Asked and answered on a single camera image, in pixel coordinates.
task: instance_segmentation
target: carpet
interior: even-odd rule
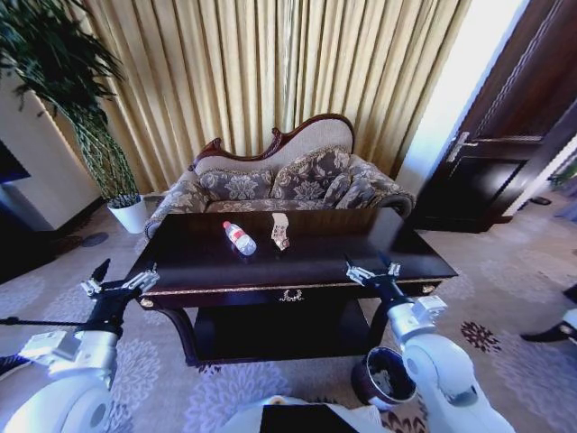
[[[528,343],[518,336],[548,329],[574,308],[562,292],[577,282],[577,225],[554,218],[566,201],[548,197],[553,205],[530,203],[511,223],[487,233],[422,236],[460,273],[437,291],[449,305],[439,331],[471,356],[492,406],[518,432],[569,433],[577,425],[577,346]],[[82,241],[71,251],[0,286],[0,317],[84,320],[92,303],[78,283],[108,257],[107,279],[123,278],[146,245],[143,235],[126,233],[105,207],[73,235]],[[364,300],[362,307],[371,318],[377,301]],[[167,318],[133,302],[125,322],[110,432],[208,433],[243,405],[272,394],[361,405],[350,384],[360,357],[186,367]],[[0,355],[16,353],[31,335],[48,329],[0,327]],[[383,344],[395,346],[389,331]],[[46,380],[38,366],[2,380],[0,426]],[[427,431],[419,399],[381,416],[396,433]]]

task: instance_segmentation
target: curtain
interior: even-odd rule
[[[470,0],[84,0],[124,66],[105,102],[141,192],[169,187],[219,136],[239,155],[312,115],[354,125],[395,174]]]

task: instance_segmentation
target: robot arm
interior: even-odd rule
[[[379,275],[353,266],[349,260],[347,263],[349,278],[375,289],[386,303],[393,334],[403,352],[403,364],[428,410],[429,430],[514,433],[490,406],[475,378],[471,358],[453,341],[435,332],[434,320],[446,304],[437,296],[416,301],[407,298],[395,282],[400,268],[396,263]]]
[[[154,269],[128,282],[101,284],[109,261],[81,283],[96,302],[88,321],[74,333],[53,331],[33,336],[20,355],[49,367],[57,379],[36,392],[10,418],[6,433],[97,433],[110,414],[110,387],[116,372],[116,343],[130,300],[159,279]]]

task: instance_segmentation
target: drawer handle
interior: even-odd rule
[[[303,298],[303,291],[301,289],[297,289],[297,294],[295,296],[289,295],[290,289],[286,289],[283,293],[282,298],[279,298],[280,302],[296,302],[298,300],[305,300]]]

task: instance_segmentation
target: door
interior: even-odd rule
[[[417,227],[488,230],[575,135],[575,23],[574,0],[527,6],[417,201]]]

